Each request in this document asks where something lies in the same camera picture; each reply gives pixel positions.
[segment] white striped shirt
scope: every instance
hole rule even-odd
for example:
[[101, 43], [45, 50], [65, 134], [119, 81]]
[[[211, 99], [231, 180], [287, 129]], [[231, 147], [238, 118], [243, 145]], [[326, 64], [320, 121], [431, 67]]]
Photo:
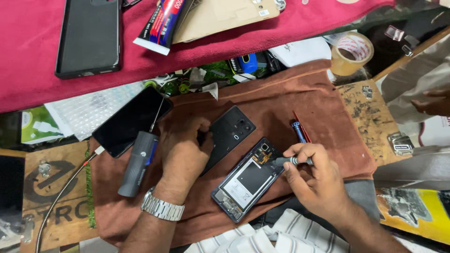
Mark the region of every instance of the white striped shirt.
[[192, 244], [184, 253], [348, 253], [350, 245], [316, 222], [286, 209], [273, 228], [248, 223]]

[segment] cardboard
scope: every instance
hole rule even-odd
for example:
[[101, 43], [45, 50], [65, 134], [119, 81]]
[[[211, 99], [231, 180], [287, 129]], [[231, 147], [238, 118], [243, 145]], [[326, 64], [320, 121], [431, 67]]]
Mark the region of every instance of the cardboard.
[[172, 43], [189, 42], [278, 15], [273, 0], [203, 0], [189, 11]]

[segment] black smartphone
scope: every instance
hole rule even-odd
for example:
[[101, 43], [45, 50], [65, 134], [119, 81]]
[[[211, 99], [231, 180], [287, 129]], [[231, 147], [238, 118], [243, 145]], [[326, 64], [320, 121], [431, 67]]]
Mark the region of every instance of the black smartphone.
[[236, 105], [214, 121], [209, 128], [214, 148], [200, 176], [205, 175], [255, 129], [255, 124]]
[[272, 164], [283, 154], [262, 138], [212, 192], [212, 199], [234, 221], [242, 217], [283, 173]]
[[122, 0], [66, 0], [55, 75], [61, 79], [121, 68]]
[[139, 131], [150, 130], [162, 99], [159, 121], [172, 110], [173, 104], [149, 86], [99, 126], [92, 136], [112, 157], [120, 157], [134, 144]]

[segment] metal watch band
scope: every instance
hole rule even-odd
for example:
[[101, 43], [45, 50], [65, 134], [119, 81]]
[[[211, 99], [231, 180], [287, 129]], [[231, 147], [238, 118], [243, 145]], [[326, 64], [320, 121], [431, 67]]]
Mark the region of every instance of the metal watch band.
[[179, 221], [185, 206], [173, 205], [152, 196], [152, 187], [144, 196], [141, 210], [167, 221]]

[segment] hand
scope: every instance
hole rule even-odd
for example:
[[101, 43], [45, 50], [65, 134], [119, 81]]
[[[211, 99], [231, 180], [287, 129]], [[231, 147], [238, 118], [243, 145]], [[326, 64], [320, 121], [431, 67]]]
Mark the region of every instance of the hand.
[[210, 125], [207, 119], [195, 117], [182, 126], [172, 125], [168, 132], [163, 132], [161, 136], [163, 173], [157, 189], [171, 191], [184, 197], [187, 195], [204, 170], [214, 147], [212, 133], [207, 134], [202, 146], [197, 141], [198, 131], [208, 132]]
[[450, 90], [430, 90], [423, 93], [427, 97], [441, 98], [433, 102], [411, 100], [420, 113], [450, 117]]
[[294, 194], [310, 212], [333, 224], [345, 215], [352, 205], [344, 188], [338, 165], [328, 158], [320, 144], [299, 143], [283, 153], [284, 157], [296, 156], [299, 162], [311, 157], [314, 166], [302, 164], [299, 171], [291, 162], [284, 163], [284, 175]]

